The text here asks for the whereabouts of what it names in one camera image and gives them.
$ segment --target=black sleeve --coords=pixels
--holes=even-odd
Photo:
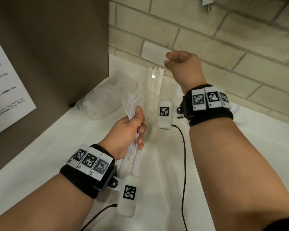
[[[269,224],[263,231],[289,231],[289,218]]]

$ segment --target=white paper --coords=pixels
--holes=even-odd
[[[36,107],[0,46],[0,132]]]

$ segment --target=clear plastic bag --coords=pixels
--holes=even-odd
[[[136,89],[137,82],[134,79],[116,74],[78,101],[76,107],[83,109],[92,120],[102,119],[121,107],[124,92]]]

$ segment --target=white label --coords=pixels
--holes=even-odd
[[[93,166],[91,172],[89,173],[89,176],[95,178],[96,180],[101,180],[107,171],[109,165],[111,164],[113,158],[106,155],[105,153],[102,153],[100,158],[97,160],[95,165]]]
[[[90,150],[85,154],[77,169],[85,174],[89,174],[101,155],[100,151],[90,147]]]
[[[219,97],[219,92],[217,87],[205,87],[206,98],[208,100],[209,108],[222,107],[222,102]]]
[[[0,46],[0,132],[36,107]]]
[[[222,106],[227,109],[231,109],[231,104],[228,100],[225,90],[219,88],[219,98],[222,102]]]
[[[192,90],[193,110],[206,110],[206,98],[204,89]]]
[[[68,165],[72,166],[73,168],[76,168],[79,163],[82,161],[84,156],[87,154],[87,152],[90,150],[91,147],[87,145],[81,145],[81,147],[73,154],[73,156],[69,159],[67,162]]]

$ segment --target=fist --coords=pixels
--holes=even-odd
[[[117,121],[99,145],[108,151],[113,158],[122,159],[127,154],[128,147],[133,143],[137,131],[139,132],[138,149],[143,149],[146,129],[142,108],[137,106],[133,119],[129,120],[126,116]]]
[[[194,87],[207,84],[203,76],[201,63],[195,54],[187,51],[173,51],[166,53],[164,65],[169,69],[173,78],[181,86],[184,94]]]

